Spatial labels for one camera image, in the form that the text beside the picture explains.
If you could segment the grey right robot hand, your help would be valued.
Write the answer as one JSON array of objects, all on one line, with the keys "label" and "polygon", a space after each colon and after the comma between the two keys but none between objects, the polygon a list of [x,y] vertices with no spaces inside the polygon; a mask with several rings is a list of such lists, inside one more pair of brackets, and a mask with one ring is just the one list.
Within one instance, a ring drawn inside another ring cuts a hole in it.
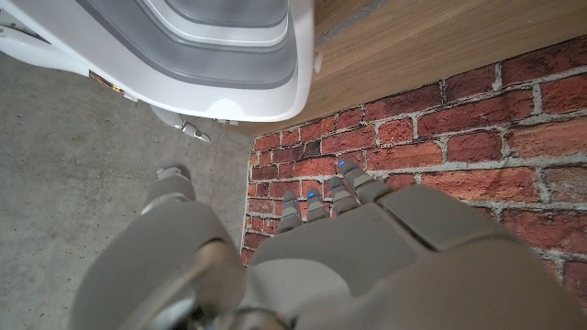
[{"label": "grey right robot hand", "polygon": [[150,109],[163,123],[173,127],[185,135],[210,143],[211,138],[194,124],[186,121],[181,114],[165,110],[155,105],[150,105]]}]

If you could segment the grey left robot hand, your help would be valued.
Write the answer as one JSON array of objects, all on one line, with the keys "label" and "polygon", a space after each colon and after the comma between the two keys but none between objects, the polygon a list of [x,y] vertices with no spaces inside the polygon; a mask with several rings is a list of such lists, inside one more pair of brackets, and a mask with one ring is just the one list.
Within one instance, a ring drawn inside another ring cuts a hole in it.
[{"label": "grey left robot hand", "polygon": [[97,257],[72,329],[583,329],[583,309],[504,226],[422,185],[391,189],[351,161],[243,263],[181,163]]}]

